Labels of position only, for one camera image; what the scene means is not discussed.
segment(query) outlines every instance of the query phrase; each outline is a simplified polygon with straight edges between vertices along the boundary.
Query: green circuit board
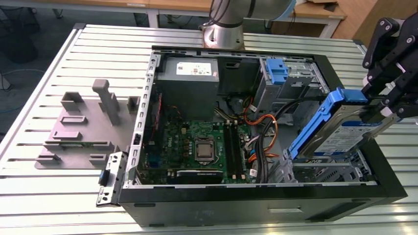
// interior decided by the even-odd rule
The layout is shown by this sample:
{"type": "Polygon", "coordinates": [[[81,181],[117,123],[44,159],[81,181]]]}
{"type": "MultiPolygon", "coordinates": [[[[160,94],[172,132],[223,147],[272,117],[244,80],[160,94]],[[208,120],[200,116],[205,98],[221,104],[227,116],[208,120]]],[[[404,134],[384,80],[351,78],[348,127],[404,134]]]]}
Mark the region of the green circuit board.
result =
{"type": "MultiPolygon", "coordinates": [[[[248,127],[240,125],[237,127],[240,137],[248,135],[248,127]]],[[[188,122],[166,122],[164,124],[162,150],[160,156],[148,156],[149,178],[154,184],[165,183],[166,171],[181,169],[207,169],[223,172],[224,184],[248,183],[248,172],[244,170],[244,179],[232,179],[227,177],[227,160],[224,149],[223,123],[205,121],[188,122]],[[197,140],[212,141],[213,143],[213,160],[201,162],[195,160],[197,140]]],[[[241,153],[241,165],[244,167],[244,159],[241,153]]]]}

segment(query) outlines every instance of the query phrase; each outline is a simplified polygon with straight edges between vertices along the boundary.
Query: slotted aluminum table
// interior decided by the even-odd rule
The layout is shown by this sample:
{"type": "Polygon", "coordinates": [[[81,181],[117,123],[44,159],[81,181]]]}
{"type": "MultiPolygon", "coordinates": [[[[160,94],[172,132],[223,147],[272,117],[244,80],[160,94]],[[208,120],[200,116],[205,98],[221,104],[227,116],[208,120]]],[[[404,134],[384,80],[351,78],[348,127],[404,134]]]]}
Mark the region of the slotted aluminum table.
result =
{"type": "MultiPolygon", "coordinates": [[[[122,208],[96,208],[98,170],[37,170],[34,158],[61,111],[65,91],[96,97],[96,78],[118,99],[140,95],[150,45],[201,46],[191,30],[86,25],[73,29],[0,144],[0,234],[418,234],[418,125],[406,119],[376,141],[408,197],[332,222],[140,228],[122,208]]],[[[247,50],[323,54],[345,88],[360,89],[363,48],[349,40],[244,34],[247,50]]]]}

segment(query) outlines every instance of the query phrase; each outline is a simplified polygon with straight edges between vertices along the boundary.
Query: ram slot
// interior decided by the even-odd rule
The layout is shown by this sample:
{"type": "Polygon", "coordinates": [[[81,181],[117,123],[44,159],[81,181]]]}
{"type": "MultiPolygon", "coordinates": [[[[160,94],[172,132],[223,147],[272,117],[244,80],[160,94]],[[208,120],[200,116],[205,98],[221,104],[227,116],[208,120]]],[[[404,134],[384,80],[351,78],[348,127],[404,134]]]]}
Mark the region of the ram slot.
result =
{"type": "Polygon", "coordinates": [[[243,174],[243,169],[241,169],[241,155],[240,155],[240,141],[239,141],[239,134],[237,134],[237,125],[232,124],[229,129],[231,129],[231,142],[232,142],[236,178],[245,179],[245,175],[243,174]]]}
{"type": "Polygon", "coordinates": [[[225,159],[227,159],[227,175],[228,178],[236,178],[236,170],[233,164],[233,154],[232,154],[232,142],[231,142],[231,125],[224,123],[223,125],[223,141],[224,141],[224,150],[225,150],[225,159]]]}

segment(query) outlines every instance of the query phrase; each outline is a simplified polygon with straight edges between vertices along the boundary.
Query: power supply label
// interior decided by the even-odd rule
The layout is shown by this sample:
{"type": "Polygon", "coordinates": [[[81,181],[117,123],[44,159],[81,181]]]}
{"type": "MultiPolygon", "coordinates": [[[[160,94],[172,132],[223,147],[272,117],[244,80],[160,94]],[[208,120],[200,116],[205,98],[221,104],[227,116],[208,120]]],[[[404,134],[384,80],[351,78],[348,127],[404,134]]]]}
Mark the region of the power supply label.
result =
{"type": "Polygon", "coordinates": [[[209,63],[178,62],[176,74],[211,76],[209,63]]]}
{"type": "Polygon", "coordinates": [[[340,155],[349,151],[363,139],[363,134],[372,131],[381,123],[363,123],[360,121],[345,121],[336,128],[327,140],[316,148],[315,156],[340,155]]]}

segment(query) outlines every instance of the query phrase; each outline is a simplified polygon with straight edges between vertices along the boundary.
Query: blue drive bracket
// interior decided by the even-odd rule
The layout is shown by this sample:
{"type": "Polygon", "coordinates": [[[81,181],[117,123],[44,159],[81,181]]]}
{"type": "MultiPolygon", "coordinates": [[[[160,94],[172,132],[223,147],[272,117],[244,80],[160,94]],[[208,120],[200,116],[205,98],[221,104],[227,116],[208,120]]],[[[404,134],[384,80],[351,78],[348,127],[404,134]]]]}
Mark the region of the blue drive bracket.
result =
{"type": "Polygon", "coordinates": [[[336,88],[335,91],[329,92],[312,119],[304,126],[300,134],[297,135],[296,139],[293,140],[288,148],[292,159],[295,159],[295,157],[297,156],[299,149],[301,148],[304,142],[315,134],[321,124],[329,120],[332,116],[331,109],[339,102],[365,103],[367,98],[364,97],[360,90],[348,90],[348,89],[336,88]]]}
{"type": "Polygon", "coordinates": [[[268,74],[271,76],[271,83],[275,85],[281,85],[285,82],[288,72],[287,66],[281,59],[267,59],[265,67],[268,74]]]}

